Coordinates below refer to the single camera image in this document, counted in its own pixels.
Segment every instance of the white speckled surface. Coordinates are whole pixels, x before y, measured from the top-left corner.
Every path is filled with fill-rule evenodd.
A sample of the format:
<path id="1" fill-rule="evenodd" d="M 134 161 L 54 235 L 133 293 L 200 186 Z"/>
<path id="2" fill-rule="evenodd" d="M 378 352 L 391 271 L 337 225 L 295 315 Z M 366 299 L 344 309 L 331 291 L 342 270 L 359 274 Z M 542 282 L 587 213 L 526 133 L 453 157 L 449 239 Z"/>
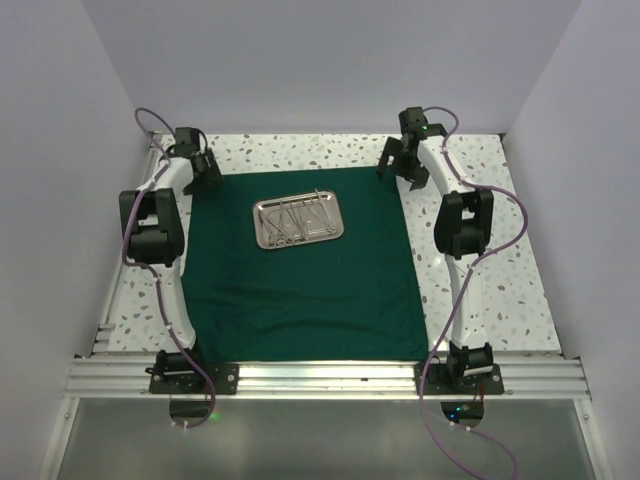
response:
<path id="1" fill-rule="evenodd" d="M 374 166 L 385 135 L 210 135 L 223 175 L 249 172 Z M 170 144 L 165 137 L 165 146 Z M 500 140 L 495 135 L 456 135 L 450 146 L 475 182 L 513 189 Z M 433 242 L 440 195 L 433 181 L 409 192 L 398 179 L 405 220 L 420 285 L 429 341 L 435 342 L 451 310 L 449 274 Z M 191 197 L 179 199 L 184 230 L 189 230 Z M 515 204 L 495 197 L 490 246 L 517 233 L 521 218 Z M 483 313 L 495 350 L 560 352 L 551 313 L 529 239 L 484 262 Z M 124 268 L 109 311 L 108 352 L 157 351 L 165 332 L 149 275 Z"/>

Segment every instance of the metal tray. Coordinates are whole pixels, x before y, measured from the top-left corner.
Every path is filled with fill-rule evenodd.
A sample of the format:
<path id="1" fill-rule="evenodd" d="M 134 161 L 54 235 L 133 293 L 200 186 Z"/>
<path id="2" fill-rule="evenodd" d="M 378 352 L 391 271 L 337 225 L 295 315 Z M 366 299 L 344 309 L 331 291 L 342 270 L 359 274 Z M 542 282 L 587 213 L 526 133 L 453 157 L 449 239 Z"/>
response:
<path id="1" fill-rule="evenodd" d="M 338 198 L 330 190 L 258 202 L 253 223 L 265 250 L 334 240 L 344 233 Z"/>

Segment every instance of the purple cable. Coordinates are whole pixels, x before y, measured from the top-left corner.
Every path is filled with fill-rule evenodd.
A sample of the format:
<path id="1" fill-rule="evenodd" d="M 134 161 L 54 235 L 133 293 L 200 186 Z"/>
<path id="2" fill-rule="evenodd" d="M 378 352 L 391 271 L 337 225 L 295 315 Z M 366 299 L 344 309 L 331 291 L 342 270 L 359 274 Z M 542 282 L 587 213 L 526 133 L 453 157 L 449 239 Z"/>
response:
<path id="1" fill-rule="evenodd" d="M 171 132 L 172 135 L 174 134 L 174 131 L 169 126 L 169 124 L 165 122 L 164 119 L 160 117 L 157 113 L 147 108 L 142 108 L 142 107 L 136 108 L 135 110 L 136 123 L 138 124 L 142 132 L 147 136 L 147 138 L 149 138 L 153 146 L 155 146 L 158 150 L 160 150 L 160 152 L 162 153 L 162 157 L 167 161 L 167 163 L 156 172 L 156 174 L 151 179 L 151 182 L 149 183 L 149 185 L 136 196 L 136 199 L 133 202 L 133 207 L 131 208 L 131 214 L 129 215 L 129 220 L 127 221 L 127 227 L 125 228 L 125 232 L 124 232 L 124 239 L 122 244 L 122 263 L 124 263 L 128 267 L 139 267 L 151 273 L 156 286 L 156 294 L 158 296 L 158 309 L 160 310 L 160 317 L 162 318 L 162 323 L 167 328 L 167 331 L 169 332 L 169 336 L 171 337 L 171 340 L 173 340 L 173 342 L 176 344 L 176 347 L 178 348 L 182 356 L 189 363 L 189 365 L 191 365 L 193 370 L 204 378 L 207 384 L 207 387 L 211 392 L 211 402 L 209 404 L 209 409 L 207 411 L 207 414 L 204 417 L 202 417 L 200 420 L 197 420 L 193 423 L 185 422 L 184 424 L 185 428 L 194 428 L 206 422 L 211 416 L 211 414 L 213 413 L 213 409 L 215 408 L 215 404 L 216 404 L 216 397 L 215 397 L 216 388 L 213 384 L 213 381 L 209 377 L 209 375 L 207 375 L 207 373 L 202 368 L 200 368 L 200 366 L 195 362 L 195 360 L 191 358 L 191 356 L 187 353 L 187 351 L 184 349 L 184 347 L 180 343 L 180 339 L 177 337 L 177 335 L 173 331 L 172 324 L 169 321 L 167 312 L 164 307 L 164 298 L 162 295 L 162 288 L 160 286 L 160 274 L 158 273 L 158 271 L 148 263 L 132 262 L 127 257 L 127 248 L 129 246 L 129 241 L 131 240 L 131 232 L 133 230 L 133 224 L 136 221 L 136 217 L 138 214 L 138 210 L 140 208 L 140 204 L 142 203 L 142 199 L 147 194 L 147 192 L 149 192 L 155 186 L 158 180 L 160 180 L 162 175 L 164 175 L 164 173 L 169 168 L 169 165 L 171 164 L 171 157 L 169 157 L 169 154 L 167 153 L 167 151 L 164 148 L 162 148 L 162 145 L 160 144 L 160 142 L 158 142 L 155 138 L 153 138 L 153 135 L 151 135 L 145 129 L 144 125 L 140 121 L 140 117 L 139 117 L 140 112 L 145 112 L 150 115 L 153 115 L 158 120 L 160 120 L 160 122 L 162 122 L 165 127 L 167 127 L 167 129 Z"/>
<path id="2" fill-rule="evenodd" d="M 464 186 L 469 187 L 469 188 L 483 188 L 486 190 L 492 190 L 494 192 L 498 192 L 498 193 L 502 193 L 503 195 L 506 195 L 507 197 L 511 198 L 514 202 L 517 203 L 517 205 L 520 207 L 520 211 L 522 212 L 522 228 L 520 229 L 520 231 L 518 232 L 518 234 L 511 239 L 510 241 L 508 241 L 507 243 L 500 245 L 499 247 L 490 250 L 486 253 L 484 253 L 483 255 L 480 255 L 478 258 L 476 258 L 471 265 L 469 266 L 469 270 L 467 271 L 467 275 L 464 279 L 464 282 L 462 284 L 462 288 L 460 289 L 460 294 L 458 295 L 458 298 L 456 298 L 456 301 L 453 304 L 453 309 L 451 310 L 451 315 L 449 316 L 449 320 L 447 320 L 447 323 L 445 324 L 444 328 L 442 329 L 442 333 L 440 334 L 440 337 L 438 338 L 438 340 L 436 341 L 435 345 L 433 346 L 433 348 L 431 349 L 431 352 L 429 352 L 429 356 L 427 357 L 427 361 L 424 364 L 424 368 L 422 369 L 422 375 L 420 376 L 420 390 L 419 390 L 419 394 L 418 394 L 418 402 L 420 404 L 420 413 L 422 415 L 422 421 L 425 425 L 425 427 L 427 428 L 427 430 L 429 431 L 429 435 L 431 436 L 431 438 L 433 439 L 434 443 L 438 446 L 438 448 L 442 451 L 442 453 L 445 454 L 445 456 L 451 460 L 454 464 L 456 464 L 460 469 L 464 470 L 465 472 L 467 472 L 469 475 L 480 479 L 480 480 L 490 480 L 488 477 L 477 473 L 475 471 L 473 471 L 471 468 L 467 467 L 464 463 L 462 463 L 460 460 L 458 460 L 452 452 L 450 452 L 447 447 L 438 439 L 438 437 L 436 436 L 435 432 L 433 431 L 432 426 L 429 424 L 428 420 L 427 420 L 427 412 L 428 410 L 425 407 L 425 403 L 424 403 L 424 386 L 427 382 L 427 370 L 429 368 L 429 365 L 431 364 L 431 362 L 433 361 L 433 358 L 435 357 L 437 351 L 438 351 L 438 347 L 440 346 L 440 344 L 444 341 L 446 335 L 447 335 L 447 331 L 449 330 L 449 327 L 451 327 L 451 324 L 453 323 L 453 320 L 456 317 L 456 314 L 458 313 L 458 309 L 460 308 L 460 303 L 462 302 L 462 297 L 464 296 L 467 287 L 469 286 L 469 282 L 471 280 L 471 275 L 473 275 L 473 269 L 475 268 L 476 265 L 478 265 L 481 261 L 485 260 L 486 258 L 490 257 L 491 255 L 495 255 L 509 247 L 511 247 L 512 245 L 514 245 L 516 242 L 518 242 L 525 234 L 525 232 L 527 231 L 527 227 L 529 226 L 529 214 L 527 212 L 526 207 L 524 206 L 524 204 L 522 203 L 522 201 L 520 199 L 518 199 L 518 197 L 515 196 L 515 194 L 513 194 L 512 192 L 505 190 L 504 188 L 501 187 L 495 187 L 493 185 L 479 185 L 479 184 L 475 184 L 475 183 L 471 183 L 469 181 L 467 181 L 466 179 L 464 179 L 460 173 L 455 169 L 455 167 L 453 166 L 453 162 L 451 161 L 451 157 L 449 156 L 449 152 L 447 149 L 447 142 L 449 141 L 449 138 L 451 138 L 451 135 L 453 135 L 456 130 L 458 130 L 458 126 L 460 125 L 460 120 L 458 119 L 458 116 L 451 110 L 449 110 L 448 108 L 444 108 L 444 107 L 428 107 L 423 109 L 423 112 L 427 112 L 429 110 L 440 110 L 443 112 L 448 113 L 449 115 L 451 115 L 451 117 L 454 119 L 455 121 L 455 125 L 453 127 L 453 129 L 451 129 L 451 131 L 444 137 L 444 139 L 442 140 L 442 154 L 444 155 L 444 158 L 447 162 L 447 165 L 449 166 L 449 169 L 451 170 L 451 173 L 453 173 L 453 175 L 456 177 L 456 179 Z M 465 430 L 466 431 L 466 427 L 464 427 L 463 425 L 459 425 L 459 424 L 454 424 L 455 427 L 461 429 L 461 430 Z M 489 440 L 491 442 L 493 442 L 494 444 L 496 444 L 498 447 L 500 447 L 511 459 L 511 462 L 513 463 L 513 473 L 511 475 L 511 479 L 515 480 L 517 478 L 520 477 L 520 467 L 518 466 L 518 461 L 516 460 L 515 455 L 513 454 L 513 452 L 500 440 L 498 440 L 497 438 L 487 434 L 487 433 L 483 433 L 480 432 L 476 429 L 472 429 L 471 433 L 473 433 L 474 435 L 477 435 L 481 438 L 484 438 L 486 440 Z"/>

